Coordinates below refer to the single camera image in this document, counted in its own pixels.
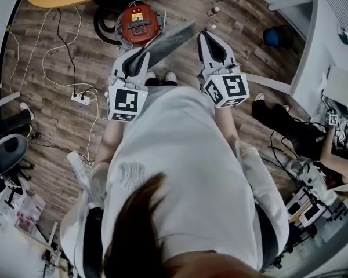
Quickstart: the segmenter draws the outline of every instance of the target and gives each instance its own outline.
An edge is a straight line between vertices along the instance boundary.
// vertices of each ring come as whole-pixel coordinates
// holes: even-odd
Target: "wooden floor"
[[[276,13],[267,10],[262,0],[145,0],[153,8],[164,7],[167,11],[167,27],[172,28],[187,20],[195,20],[197,30],[202,30],[207,24],[216,24],[215,33],[221,36],[233,48],[237,61],[244,72],[266,76],[285,83],[290,83],[304,48],[300,38],[296,38],[291,50],[276,50],[263,46],[263,30],[274,25],[286,24]],[[206,13],[212,6],[220,6],[221,12],[210,19]],[[93,14],[96,5],[88,2],[77,5],[82,16],[79,36],[70,45],[70,52],[76,66],[76,82],[90,83],[99,89],[105,89],[114,60],[119,50],[100,40],[93,29]],[[16,13],[12,32],[20,43],[19,64],[12,79],[13,91],[18,90],[24,71],[35,45],[38,31],[44,15],[48,10],[30,5],[22,0]],[[79,18],[75,8],[62,9],[63,17],[60,24],[60,35],[70,42],[77,32]],[[3,116],[9,116],[19,111],[19,102],[25,101],[35,113],[33,127],[41,132],[39,144],[57,145],[70,150],[76,149],[86,154],[86,146],[90,127],[96,118],[96,103],[90,106],[79,105],[71,101],[72,87],[58,87],[47,81],[42,71],[42,56],[50,48],[62,43],[56,30],[59,13],[53,9],[44,24],[39,42],[28,67],[27,75],[21,88],[21,97],[2,108]],[[9,78],[15,67],[17,46],[12,36],[9,37],[5,50],[5,60],[2,69],[2,95],[9,94]],[[48,77],[61,84],[72,83],[72,66],[66,49],[51,52],[45,59],[45,71]],[[167,71],[177,74],[183,85],[198,86],[196,75],[201,70],[198,61],[197,38],[185,43],[166,59],[158,63],[153,70],[159,77],[164,77]],[[271,130],[262,126],[251,116],[251,104],[258,92],[265,92],[268,103],[278,102],[290,104],[292,112],[300,117],[305,113],[294,102],[283,94],[278,94],[265,87],[249,84],[251,97],[233,109],[235,123],[244,144],[258,148],[267,147]],[[86,89],[77,86],[77,91]],[[98,97],[100,117],[106,116],[106,101]],[[90,140],[90,158],[93,159],[102,137],[106,121],[99,118],[93,128]],[[48,232],[53,221],[60,223],[65,213],[73,205],[68,197],[78,197],[81,191],[71,166],[66,159],[67,151],[57,148],[43,147],[32,141],[29,145],[26,160],[35,165],[31,172],[31,190],[40,194],[46,201],[45,211],[41,219],[41,228]],[[294,190],[293,184],[287,180],[282,170],[268,166],[283,197],[288,197]]]

